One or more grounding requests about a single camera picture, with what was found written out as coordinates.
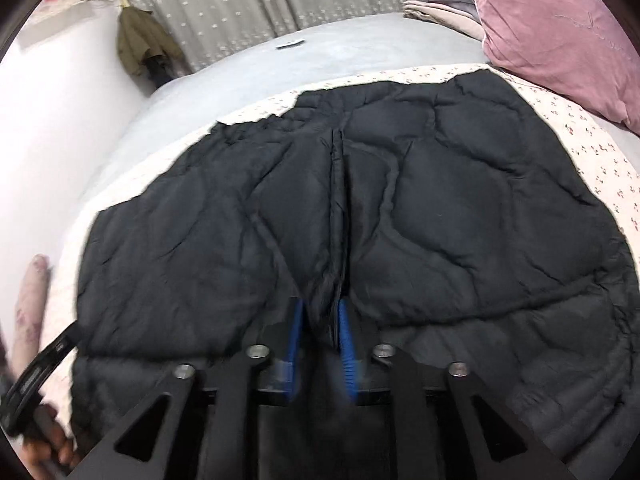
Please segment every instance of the hanging coat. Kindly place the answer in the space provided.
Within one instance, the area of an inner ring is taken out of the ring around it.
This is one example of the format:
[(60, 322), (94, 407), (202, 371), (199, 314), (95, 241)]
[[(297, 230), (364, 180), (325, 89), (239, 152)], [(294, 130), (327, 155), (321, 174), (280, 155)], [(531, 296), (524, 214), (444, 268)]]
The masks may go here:
[(124, 7), (118, 21), (118, 56), (127, 73), (140, 75), (146, 58), (184, 57), (174, 38), (162, 28), (150, 12), (135, 7)]

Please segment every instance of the human hand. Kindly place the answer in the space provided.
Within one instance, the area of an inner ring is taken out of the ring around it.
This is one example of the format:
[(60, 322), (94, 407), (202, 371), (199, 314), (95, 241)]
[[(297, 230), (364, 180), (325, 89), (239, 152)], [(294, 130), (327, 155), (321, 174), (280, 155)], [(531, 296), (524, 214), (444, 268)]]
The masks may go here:
[[(51, 418), (56, 418), (58, 414), (56, 409), (49, 404), (44, 406)], [(25, 438), (22, 448), (18, 452), (20, 460), (22, 460), (34, 480), (54, 480), (44, 465), (54, 453), (57, 453), (58, 462), (61, 465), (69, 466), (71, 469), (75, 468), (82, 459), (80, 454), (74, 451), (73, 439), (66, 437), (65, 431), (57, 422), (53, 424), (49, 438), (51, 444), (41, 440)]]

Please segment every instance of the pink velvet pillow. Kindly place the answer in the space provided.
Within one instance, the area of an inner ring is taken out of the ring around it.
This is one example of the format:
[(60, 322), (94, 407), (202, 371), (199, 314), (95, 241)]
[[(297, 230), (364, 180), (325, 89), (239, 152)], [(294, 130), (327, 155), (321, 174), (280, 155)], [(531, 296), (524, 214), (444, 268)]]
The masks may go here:
[(640, 135), (640, 56), (601, 0), (476, 0), (496, 66)]

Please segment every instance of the folded clothes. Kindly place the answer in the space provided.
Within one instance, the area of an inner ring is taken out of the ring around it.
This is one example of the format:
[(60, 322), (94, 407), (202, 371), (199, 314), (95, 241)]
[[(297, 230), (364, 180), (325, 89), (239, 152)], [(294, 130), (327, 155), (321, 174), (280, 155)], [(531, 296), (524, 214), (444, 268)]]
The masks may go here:
[(484, 38), (484, 29), (482, 29), (481, 25), (471, 17), (460, 14), (461, 11), (453, 12), (455, 9), (445, 10), (412, 3), (405, 3), (402, 9), (406, 18), (438, 23), (462, 32), (478, 41), (482, 41)]
[(436, 2), (424, 2), (422, 0), (408, 0), (404, 3), (433, 7), (434, 9), (450, 10), (451, 12), (466, 16), (468, 18), (471, 18), (475, 22), (480, 23), (480, 18), (478, 17), (478, 10), (476, 9), (476, 6), (470, 4), (464, 4), (462, 2), (449, 2), (447, 4), (440, 4)]

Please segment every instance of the silver bolt head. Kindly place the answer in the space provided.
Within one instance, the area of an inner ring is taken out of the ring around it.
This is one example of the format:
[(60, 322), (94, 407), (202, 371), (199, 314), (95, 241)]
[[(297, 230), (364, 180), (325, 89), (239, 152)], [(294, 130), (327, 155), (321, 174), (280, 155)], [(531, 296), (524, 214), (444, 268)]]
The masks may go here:
[(190, 379), (195, 373), (196, 369), (191, 365), (179, 365), (174, 370), (174, 375), (178, 379)]
[(466, 363), (454, 362), (449, 365), (449, 374), (454, 377), (466, 377), (469, 375), (469, 367)]
[(393, 347), (393, 345), (382, 344), (375, 345), (373, 347), (373, 355), (375, 355), (376, 357), (393, 357), (395, 353), (396, 349)]
[(269, 347), (265, 345), (252, 345), (246, 349), (246, 354), (251, 359), (259, 359), (262, 357), (267, 357), (269, 355)]

